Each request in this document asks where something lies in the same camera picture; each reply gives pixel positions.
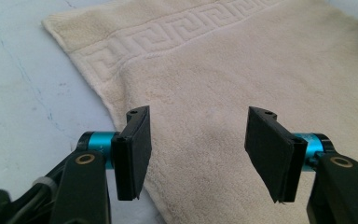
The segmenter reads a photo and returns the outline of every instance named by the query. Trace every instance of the metal screw head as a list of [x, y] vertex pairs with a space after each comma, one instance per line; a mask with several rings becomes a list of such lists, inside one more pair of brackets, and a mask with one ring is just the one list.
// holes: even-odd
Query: metal screw head
[[84, 154], [76, 158], [76, 163], [79, 165], [88, 164], [95, 160], [95, 156], [92, 154]]
[[351, 168], [353, 164], [348, 161], [347, 159], [341, 158], [341, 157], [332, 157], [330, 158], [330, 161], [334, 163], [335, 165], [344, 167], [344, 168]]

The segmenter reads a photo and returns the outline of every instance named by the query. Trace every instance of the blue anodized part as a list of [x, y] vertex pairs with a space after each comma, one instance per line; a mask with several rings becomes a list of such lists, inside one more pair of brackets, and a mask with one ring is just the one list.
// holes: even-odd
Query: blue anodized part
[[105, 168], [113, 169], [112, 162], [110, 160], [111, 140], [115, 136], [114, 132], [95, 132], [89, 139], [89, 150], [96, 150], [103, 153], [106, 159]]
[[311, 160], [315, 156], [315, 152], [323, 152], [324, 147], [321, 140], [313, 133], [293, 133], [296, 137], [300, 137], [308, 142], [307, 151], [303, 163], [302, 171], [313, 171], [310, 166], [306, 164], [307, 160]]

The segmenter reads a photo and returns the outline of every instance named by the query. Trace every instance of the terry cloth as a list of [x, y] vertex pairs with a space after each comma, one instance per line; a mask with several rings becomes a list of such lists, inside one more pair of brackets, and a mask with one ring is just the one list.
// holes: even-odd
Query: terry cloth
[[314, 173], [273, 203], [244, 149], [248, 106], [358, 160], [358, 21], [322, 0], [132, 0], [46, 29], [118, 130], [150, 105], [145, 187], [167, 223], [309, 223]]

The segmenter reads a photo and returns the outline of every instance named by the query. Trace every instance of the embossed pattern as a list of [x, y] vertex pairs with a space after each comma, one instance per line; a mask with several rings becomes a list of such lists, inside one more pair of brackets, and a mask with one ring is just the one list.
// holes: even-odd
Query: embossed pattern
[[86, 59], [85, 65], [101, 81], [106, 81], [129, 60], [159, 56], [214, 30], [245, 21], [280, 1], [217, 1], [116, 31], [105, 40], [80, 49], [77, 53]]

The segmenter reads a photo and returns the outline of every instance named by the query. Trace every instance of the white marble surface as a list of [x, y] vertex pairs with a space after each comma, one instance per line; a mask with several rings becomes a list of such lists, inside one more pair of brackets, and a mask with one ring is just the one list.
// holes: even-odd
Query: white marble surface
[[[0, 189], [17, 199], [76, 146], [85, 131], [113, 131], [100, 98], [41, 21], [107, 0], [0, 0]], [[358, 18], [358, 1], [330, 0]], [[118, 202], [108, 172], [115, 223], [161, 223], [145, 191]]]

